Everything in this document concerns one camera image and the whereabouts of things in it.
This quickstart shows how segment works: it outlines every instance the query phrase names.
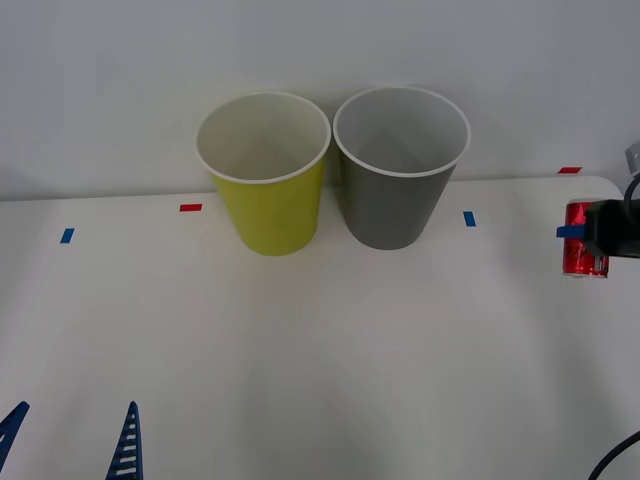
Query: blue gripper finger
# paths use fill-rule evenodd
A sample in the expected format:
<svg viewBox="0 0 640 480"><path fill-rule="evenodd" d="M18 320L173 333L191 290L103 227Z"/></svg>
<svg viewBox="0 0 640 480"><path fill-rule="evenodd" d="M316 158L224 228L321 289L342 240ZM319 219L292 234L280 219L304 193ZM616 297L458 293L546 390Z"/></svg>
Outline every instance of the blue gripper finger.
<svg viewBox="0 0 640 480"><path fill-rule="evenodd" d="M118 446L113 454L106 480L143 480L142 438L136 402L129 404Z"/></svg>
<svg viewBox="0 0 640 480"><path fill-rule="evenodd" d="M11 445L13 445L13 441L16 439L18 429L20 425L22 425L22 421L27 415L28 410L29 404L27 402L20 402L7 418L0 422L0 472L2 471L4 461L7 459L7 455L9 455Z"/></svg>

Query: red tape marker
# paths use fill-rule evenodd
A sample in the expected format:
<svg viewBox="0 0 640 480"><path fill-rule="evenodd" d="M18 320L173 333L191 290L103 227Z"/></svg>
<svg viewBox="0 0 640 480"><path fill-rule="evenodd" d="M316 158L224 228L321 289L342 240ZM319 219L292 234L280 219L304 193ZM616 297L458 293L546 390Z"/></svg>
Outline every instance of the red tape marker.
<svg viewBox="0 0 640 480"><path fill-rule="evenodd" d="M558 173L578 173L582 167L562 167Z"/></svg>
<svg viewBox="0 0 640 480"><path fill-rule="evenodd" d="M201 203L183 203L180 205L181 212L199 212L202 210Z"/></svg>

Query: red can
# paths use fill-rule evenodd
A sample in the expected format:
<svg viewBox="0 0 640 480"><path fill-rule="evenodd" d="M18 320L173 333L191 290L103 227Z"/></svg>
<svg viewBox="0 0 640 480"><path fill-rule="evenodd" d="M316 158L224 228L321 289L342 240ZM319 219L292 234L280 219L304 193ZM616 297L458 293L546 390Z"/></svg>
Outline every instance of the red can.
<svg viewBox="0 0 640 480"><path fill-rule="evenodd" d="M593 201L576 200L567 205L565 225L584 225L585 214ZM609 257L596 257L589 253L582 240L564 239L564 257L562 270L572 277L607 278L609 273Z"/></svg>

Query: white cup rim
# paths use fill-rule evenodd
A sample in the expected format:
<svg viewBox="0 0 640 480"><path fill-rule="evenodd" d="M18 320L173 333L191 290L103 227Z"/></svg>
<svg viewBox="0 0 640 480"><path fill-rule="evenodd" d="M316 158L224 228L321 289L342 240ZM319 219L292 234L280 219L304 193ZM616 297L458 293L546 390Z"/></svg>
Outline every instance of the white cup rim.
<svg viewBox="0 0 640 480"><path fill-rule="evenodd" d="M279 97L293 98L293 99L296 99L296 100L301 101L303 103L306 103L307 105L312 107L313 110L315 110L317 113L320 114L320 118L322 118L322 121L323 121L323 123L325 125L326 139L325 139L324 145L320 149L320 153L318 153L318 155L316 155L314 157L314 159L311 160L311 162L307 163L304 167L301 167L298 170L295 170L295 171L293 171L291 173L288 173L286 175L282 175L280 177L260 179L260 180L247 180L247 179L243 179L243 178L232 177L230 175L226 175L226 174L224 174L222 172L219 172L218 170L213 168L211 165L209 165L204 160L204 158L202 158L202 155L200 154L200 151L198 150L198 136L200 135L200 130L202 129L202 126L209 119L209 117L216 110L218 110L218 109L220 109L220 108L222 108L222 107L224 107L226 105L234 103L234 102L236 102L236 101L238 101L240 99L243 99L243 98L253 97L255 95L273 95L273 96L279 96ZM327 149L329 148L329 144L331 143L331 124L329 123L329 119L327 118L327 115L322 111L322 109L320 107L318 107L315 103L313 103L311 100L307 100L304 97L301 97L299 95L294 95L293 93L279 92L279 91L252 92L252 93L248 93L248 94L245 94L245 95L241 95L239 97L235 97L235 98L229 100L228 102L224 102L224 103L218 105L213 110L211 110L209 113L207 113L205 115L205 117L202 119L202 121L198 124L198 128L196 129L195 139L194 140L195 141L193 142L193 145L195 146L196 155L198 156L198 159L200 160L200 163L202 164L202 166L204 166L204 168L206 168L209 171L209 173L215 175L216 177L220 177L220 178L223 178L225 180L228 180L228 181L234 182L234 183L244 183L244 184L247 184L247 185L268 185L268 184L271 184L271 183L283 182L285 180L289 180L291 178L297 177L298 175L301 175L304 172L306 172L307 170L310 170L311 168L313 168L322 159L322 157L324 157L324 154L327 152Z"/></svg>
<svg viewBox="0 0 640 480"><path fill-rule="evenodd" d="M438 168L433 169L433 170L426 170L424 172L412 172L412 173L393 172L393 171L390 171L390 170L384 170L382 168L378 168L378 167L374 167L373 165L369 165L368 163L365 163L362 160L360 160L359 158L357 158L347 148L345 148L345 146L342 144L342 140L340 140L340 135L338 134L338 121L339 121L340 115L342 114L344 109L351 102L353 102L355 99L357 99L357 98L359 98L359 97L361 97L363 95L367 95L367 94L369 94L371 92L375 92L375 91L379 91L379 90L412 90L412 91L417 91L417 92L425 93L427 95L431 95L433 97L436 97L436 98L442 100L443 102L445 102L446 104L448 104L450 107L452 107L458 113L458 115L460 115L460 117L462 118L462 121L464 122L464 125L465 125L465 127L467 129L467 142L466 142L464 148L462 149L462 152L460 152L460 154L456 158L454 158L452 161L450 161L449 163L447 163L446 165L444 165L442 167L438 167ZM469 124L469 120L467 120L467 116L464 114L462 109L460 109L460 107L458 107L455 103L453 103L447 97L445 97L443 95L440 95L439 93L433 92L431 90L427 90L426 88L413 87L413 86L373 87L373 88L369 88L367 90L363 90L362 92L356 93L355 95L350 97L346 102L344 102L340 106L340 108L336 112L335 117L333 118L333 138L335 138L336 143L338 144L338 147L340 148L340 151L342 153L344 153L351 161L353 161L354 163L360 165L363 168L366 168L367 170L379 173L381 175L386 175L388 177L420 178L420 177L428 177L428 176L431 176L431 175L437 175L438 173L441 173L441 172L444 172L445 170L453 168L458 163L458 160L460 160L467 153L467 150L469 150L469 146L471 145L471 125Z"/></svg>

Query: table surface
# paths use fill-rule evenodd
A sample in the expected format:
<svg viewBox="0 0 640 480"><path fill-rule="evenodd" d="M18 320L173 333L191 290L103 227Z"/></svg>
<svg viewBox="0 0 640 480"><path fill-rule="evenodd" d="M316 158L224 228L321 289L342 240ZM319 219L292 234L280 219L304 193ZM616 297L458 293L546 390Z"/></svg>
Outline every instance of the table surface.
<svg viewBox="0 0 640 480"><path fill-rule="evenodd" d="M217 194L1 203L0 417L31 404L2 478L104 478L135 400L148 479L586 479L640 429L640 262L563 276L576 198L620 193L452 182L388 252L325 190L280 258Z"/></svg>

